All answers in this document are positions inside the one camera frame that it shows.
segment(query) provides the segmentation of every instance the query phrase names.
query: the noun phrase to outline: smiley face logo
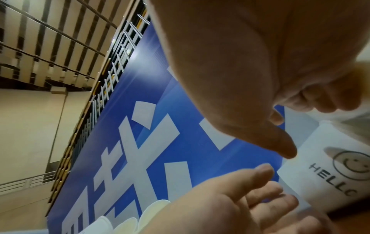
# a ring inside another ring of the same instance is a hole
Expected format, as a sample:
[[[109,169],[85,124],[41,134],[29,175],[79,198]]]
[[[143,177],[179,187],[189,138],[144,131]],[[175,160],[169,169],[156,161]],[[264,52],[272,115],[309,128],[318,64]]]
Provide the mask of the smiley face logo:
[[[342,176],[357,181],[370,180],[370,156],[356,151],[343,151],[333,158],[333,166]]]

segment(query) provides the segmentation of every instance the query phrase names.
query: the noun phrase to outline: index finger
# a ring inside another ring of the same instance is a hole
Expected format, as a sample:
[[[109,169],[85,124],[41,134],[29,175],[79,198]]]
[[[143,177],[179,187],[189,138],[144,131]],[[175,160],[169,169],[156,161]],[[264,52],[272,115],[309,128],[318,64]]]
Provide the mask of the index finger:
[[[215,178],[217,192],[225,194],[234,202],[239,201],[253,189],[259,189],[271,180],[274,169],[270,164],[261,164],[255,169],[243,169]]]

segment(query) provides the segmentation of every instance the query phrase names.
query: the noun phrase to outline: hand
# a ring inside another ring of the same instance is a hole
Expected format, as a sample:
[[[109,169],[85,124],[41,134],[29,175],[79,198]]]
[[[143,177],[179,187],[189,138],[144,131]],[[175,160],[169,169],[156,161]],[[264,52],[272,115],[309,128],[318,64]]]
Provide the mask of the hand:
[[[140,234],[270,233],[267,228],[298,206],[294,196],[281,194],[281,186],[269,182],[273,175],[273,168],[262,164],[207,180],[167,205]],[[274,233],[324,234],[328,230],[315,218],[306,217]]]
[[[367,43],[368,0],[150,0],[166,57],[218,130],[286,158],[276,104],[333,112],[360,105],[355,69]]]

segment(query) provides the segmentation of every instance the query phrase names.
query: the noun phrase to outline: blue sign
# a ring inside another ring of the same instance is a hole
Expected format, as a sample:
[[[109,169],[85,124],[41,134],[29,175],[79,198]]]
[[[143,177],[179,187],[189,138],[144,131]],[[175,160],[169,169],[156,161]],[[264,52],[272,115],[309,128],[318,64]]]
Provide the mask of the blue sign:
[[[280,168],[278,154],[214,129],[171,73],[150,25],[49,213],[51,234],[77,234],[101,215],[116,226],[238,169]]]

